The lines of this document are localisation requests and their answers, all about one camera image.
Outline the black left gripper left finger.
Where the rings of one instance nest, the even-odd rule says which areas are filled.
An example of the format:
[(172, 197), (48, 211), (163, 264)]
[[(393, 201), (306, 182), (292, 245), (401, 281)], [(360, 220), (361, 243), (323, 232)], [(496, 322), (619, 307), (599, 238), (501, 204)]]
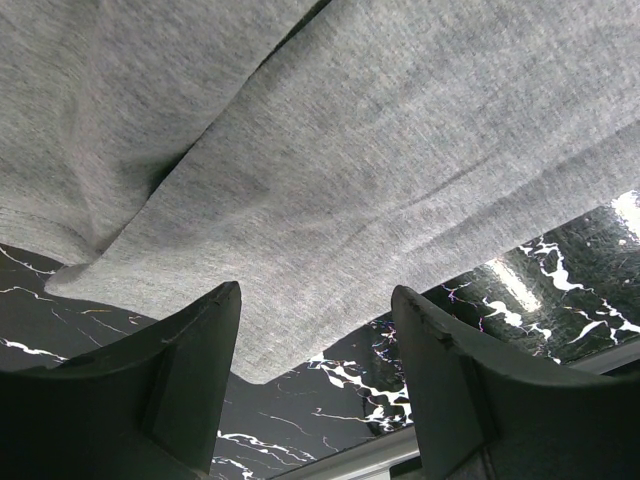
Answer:
[(1, 376), (5, 479), (204, 479), (241, 314), (226, 282), (54, 368)]

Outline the grey t shirt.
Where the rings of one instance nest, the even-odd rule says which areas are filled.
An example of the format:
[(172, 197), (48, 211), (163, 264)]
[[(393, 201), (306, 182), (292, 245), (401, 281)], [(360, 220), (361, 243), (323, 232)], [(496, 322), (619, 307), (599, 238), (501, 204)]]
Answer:
[(5, 1), (1, 240), (52, 295), (244, 297), (265, 383), (639, 184), (635, 1)]

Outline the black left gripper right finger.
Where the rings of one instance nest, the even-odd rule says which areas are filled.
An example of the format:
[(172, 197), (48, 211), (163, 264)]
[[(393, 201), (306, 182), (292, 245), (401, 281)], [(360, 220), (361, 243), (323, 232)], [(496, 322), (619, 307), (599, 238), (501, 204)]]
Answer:
[(639, 379), (531, 356), (397, 286), (391, 299), (429, 479), (635, 479)]

